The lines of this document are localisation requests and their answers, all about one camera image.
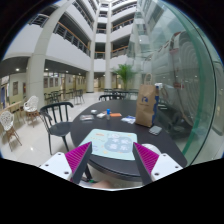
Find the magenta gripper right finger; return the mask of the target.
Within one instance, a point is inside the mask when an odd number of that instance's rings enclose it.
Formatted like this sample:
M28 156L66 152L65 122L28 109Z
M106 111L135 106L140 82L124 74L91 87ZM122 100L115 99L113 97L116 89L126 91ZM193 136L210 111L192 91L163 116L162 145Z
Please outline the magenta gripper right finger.
M151 183L151 173L159 155L136 142L133 143L133 154L143 185Z

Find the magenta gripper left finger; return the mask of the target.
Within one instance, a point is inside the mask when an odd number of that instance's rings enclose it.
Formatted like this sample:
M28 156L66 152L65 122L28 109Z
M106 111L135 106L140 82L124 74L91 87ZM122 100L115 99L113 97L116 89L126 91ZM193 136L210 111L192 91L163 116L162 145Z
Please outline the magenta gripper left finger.
M88 142L65 154L67 162L72 170L73 183L79 184L83 174L85 174L87 178L91 178L91 174L87 166L91 153L92 143Z

